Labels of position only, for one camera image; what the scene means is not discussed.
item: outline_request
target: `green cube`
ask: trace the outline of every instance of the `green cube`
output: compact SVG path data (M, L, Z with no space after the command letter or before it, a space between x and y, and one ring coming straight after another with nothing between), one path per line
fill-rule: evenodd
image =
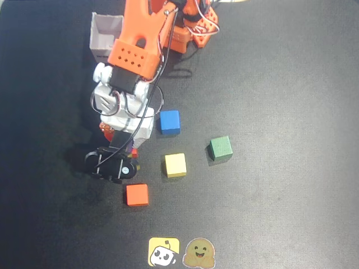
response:
M212 159L214 161L227 160L232 157L233 151L228 136L218 137L211 140L210 143Z

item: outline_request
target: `yellow sticker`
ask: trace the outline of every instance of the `yellow sticker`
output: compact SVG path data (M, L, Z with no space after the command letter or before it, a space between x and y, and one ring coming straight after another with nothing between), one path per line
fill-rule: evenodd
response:
M169 266L176 263L180 252L177 238L153 237L148 247L148 264L150 266Z

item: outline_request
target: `hugging face logo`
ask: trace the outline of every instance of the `hugging face logo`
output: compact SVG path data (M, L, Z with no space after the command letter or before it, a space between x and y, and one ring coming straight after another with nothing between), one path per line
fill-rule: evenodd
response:
M211 269L215 267L214 247L205 238L196 238L189 242L183 265L190 268Z
M151 238L148 250L148 264L155 267L173 265L180 252L177 238Z

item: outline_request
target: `gray box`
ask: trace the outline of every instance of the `gray box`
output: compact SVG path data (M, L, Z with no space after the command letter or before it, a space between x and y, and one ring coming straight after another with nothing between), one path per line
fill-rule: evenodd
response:
M122 31L123 16L92 13L90 49L98 63L107 63L113 43Z

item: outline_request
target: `blue cube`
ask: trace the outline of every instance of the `blue cube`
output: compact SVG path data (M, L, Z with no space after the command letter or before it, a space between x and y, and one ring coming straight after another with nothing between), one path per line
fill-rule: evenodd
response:
M176 135L181 132L179 111L161 111L159 115L163 135Z

